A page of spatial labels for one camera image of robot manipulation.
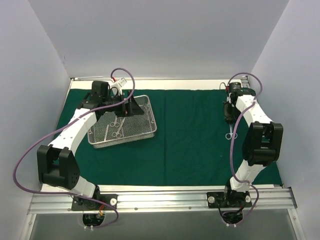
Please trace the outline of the steel hemostat clamp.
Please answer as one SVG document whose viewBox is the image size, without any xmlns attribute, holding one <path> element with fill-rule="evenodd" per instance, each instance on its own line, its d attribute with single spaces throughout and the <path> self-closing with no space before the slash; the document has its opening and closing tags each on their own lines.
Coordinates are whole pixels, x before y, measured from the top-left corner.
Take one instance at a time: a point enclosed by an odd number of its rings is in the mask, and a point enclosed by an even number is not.
<svg viewBox="0 0 320 240">
<path fill-rule="evenodd" d="M 232 137 L 234 137 L 235 139 L 238 137 L 238 134 L 236 133 L 236 132 L 234 132 L 234 126 L 235 126 L 235 124 L 234 123 L 230 123 L 229 125 L 229 132 L 227 132 L 226 134 L 225 134 L 225 138 L 227 139 L 227 140 L 231 140 L 232 139 Z"/>
</svg>

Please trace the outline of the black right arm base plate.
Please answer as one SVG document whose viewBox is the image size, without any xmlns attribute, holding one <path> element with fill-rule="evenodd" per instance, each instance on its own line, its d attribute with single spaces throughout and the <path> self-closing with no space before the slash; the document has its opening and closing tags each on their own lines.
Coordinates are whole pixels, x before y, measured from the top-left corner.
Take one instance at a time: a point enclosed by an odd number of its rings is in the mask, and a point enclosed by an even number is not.
<svg viewBox="0 0 320 240">
<path fill-rule="evenodd" d="M 207 192 L 207 205 L 210 209 L 220 208 L 248 208 L 252 206 L 250 194 L 248 192 Z"/>
</svg>

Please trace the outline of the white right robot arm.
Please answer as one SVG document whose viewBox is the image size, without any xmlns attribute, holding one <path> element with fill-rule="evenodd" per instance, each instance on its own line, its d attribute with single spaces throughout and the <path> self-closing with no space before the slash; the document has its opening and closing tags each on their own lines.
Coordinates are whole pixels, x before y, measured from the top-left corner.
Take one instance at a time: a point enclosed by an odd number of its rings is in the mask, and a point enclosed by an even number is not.
<svg viewBox="0 0 320 240">
<path fill-rule="evenodd" d="M 223 111 L 224 119 L 230 126 L 228 138 L 231 140 L 238 136 L 235 130 L 237 121 L 244 119 L 248 125 L 242 144 L 243 161 L 222 193 L 223 203 L 232 207 L 240 198 L 246 198 L 250 184 L 259 173 L 279 159 L 284 128 L 265 114 L 253 89 L 242 87 L 240 82 L 231 82 L 226 87 L 226 93 Z"/>
</svg>

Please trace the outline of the metal mesh instrument tray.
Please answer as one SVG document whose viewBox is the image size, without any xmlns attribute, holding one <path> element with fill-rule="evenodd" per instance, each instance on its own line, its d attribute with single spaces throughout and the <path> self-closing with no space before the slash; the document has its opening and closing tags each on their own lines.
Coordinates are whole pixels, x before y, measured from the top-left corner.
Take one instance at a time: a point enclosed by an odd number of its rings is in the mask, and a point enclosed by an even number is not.
<svg viewBox="0 0 320 240">
<path fill-rule="evenodd" d="M 112 133 L 118 128 L 109 126 L 107 139 L 104 141 L 107 125 L 110 125 L 115 118 L 118 118 L 114 113 L 106 112 L 88 130 L 88 143 L 94 148 L 99 149 L 154 137 L 157 131 L 157 124 L 149 97 L 147 95 L 140 95 L 134 99 L 144 110 L 144 114 L 126 117 L 120 132 L 120 138 L 112 137 Z"/>
</svg>

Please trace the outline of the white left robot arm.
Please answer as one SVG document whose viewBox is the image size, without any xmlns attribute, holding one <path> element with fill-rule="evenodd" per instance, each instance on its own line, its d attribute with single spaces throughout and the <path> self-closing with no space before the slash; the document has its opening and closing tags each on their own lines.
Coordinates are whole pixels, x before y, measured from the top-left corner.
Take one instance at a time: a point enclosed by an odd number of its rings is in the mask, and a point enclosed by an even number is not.
<svg viewBox="0 0 320 240">
<path fill-rule="evenodd" d="M 66 128 L 49 145 L 41 145 L 36 153 L 39 181 L 82 196 L 83 204 L 90 210 L 100 206 L 100 190 L 81 177 L 76 151 L 88 130 L 104 113 L 113 112 L 117 117 L 144 114 L 133 97 L 133 91 L 128 91 L 127 97 L 122 94 L 126 83 L 124 78 L 112 85 L 106 81 L 93 81 L 91 90 L 77 105 Z"/>
</svg>

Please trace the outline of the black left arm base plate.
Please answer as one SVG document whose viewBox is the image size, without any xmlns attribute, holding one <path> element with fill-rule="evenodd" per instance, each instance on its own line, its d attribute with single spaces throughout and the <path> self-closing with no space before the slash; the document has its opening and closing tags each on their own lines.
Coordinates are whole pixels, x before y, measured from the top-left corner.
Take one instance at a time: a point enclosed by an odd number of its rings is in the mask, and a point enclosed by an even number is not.
<svg viewBox="0 0 320 240">
<path fill-rule="evenodd" d="M 72 200 L 72 211 L 93 211 L 93 210 L 111 210 L 111 207 L 117 208 L 118 195 L 115 193 L 102 193 L 97 200 L 89 200 L 83 197 L 74 196 Z"/>
</svg>

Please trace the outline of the green surgical cloth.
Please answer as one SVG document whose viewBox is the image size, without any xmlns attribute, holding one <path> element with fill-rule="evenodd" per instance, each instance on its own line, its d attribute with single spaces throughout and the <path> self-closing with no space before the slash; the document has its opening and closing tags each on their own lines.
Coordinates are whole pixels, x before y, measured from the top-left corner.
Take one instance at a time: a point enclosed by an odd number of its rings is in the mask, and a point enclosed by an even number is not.
<svg viewBox="0 0 320 240">
<path fill-rule="evenodd" d="M 242 120 L 234 146 L 225 138 L 223 90 L 135 90 L 147 95 L 157 125 L 155 136 L 104 148 L 87 139 L 75 160 L 80 175 L 99 185 L 222 186 L 243 161 L 248 125 Z"/>
</svg>

